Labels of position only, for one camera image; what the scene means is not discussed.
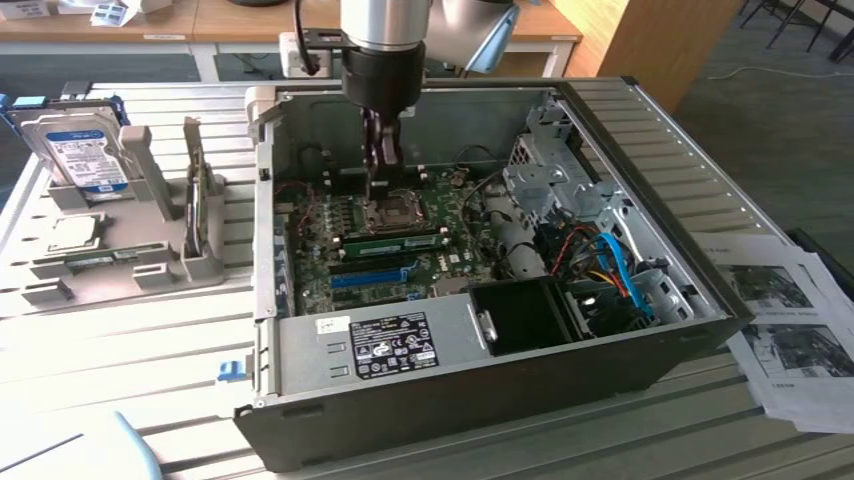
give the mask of workbench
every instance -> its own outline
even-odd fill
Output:
[[[249,83],[96,84],[149,125],[166,178],[182,175],[180,125],[200,118],[206,160],[226,179],[225,282],[138,303],[0,321],[0,412],[58,418],[118,410],[170,479],[238,478],[838,478],[854,436],[801,434],[756,405],[723,350],[679,365],[644,392],[276,476],[228,412],[248,382],[214,385],[220,360],[253,343],[253,147]],[[621,79],[572,80],[599,120],[692,232],[783,233],[643,90]],[[587,151],[595,158],[595,152]],[[596,168],[607,176],[601,164]],[[34,159],[0,217],[8,265],[50,214]]]
[[[516,3],[521,15],[507,52],[543,54],[541,75],[561,77],[580,32],[549,2]],[[302,25],[337,28],[338,0],[302,2]],[[218,82],[216,55],[278,53],[278,33],[292,31],[292,2],[250,8],[226,0],[174,0],[121,28],[92,27],[88,15],[0,22],[0,55],[192,55],[200,80],[212,83]]]

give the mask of gray carpet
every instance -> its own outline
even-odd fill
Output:
[[[854,55],[844,65],[830,63],[826,55],[836,39],[826,37],[804,53],[812,30],[799,26],[788,27],[767,50],[779,20],[760,12],[745,29],[737,22],[708,58],[676,120],[780,226],[803,227],[854,270],[854,249],[847,248],[854,240],[854,77],[803,79],[748,71],[729,80],[705,79],[743,65],[854,73]],[[230,56],[217,61],[225,81],[266,78],[244,74]],[[268,72],[278,69],[276,55],[253,61]],[[1,93],[52,96],[65,80],[197,81],[197,75],[189,56],[0,56]],[[0,204],[25,158],[25,146],[0,126]]]

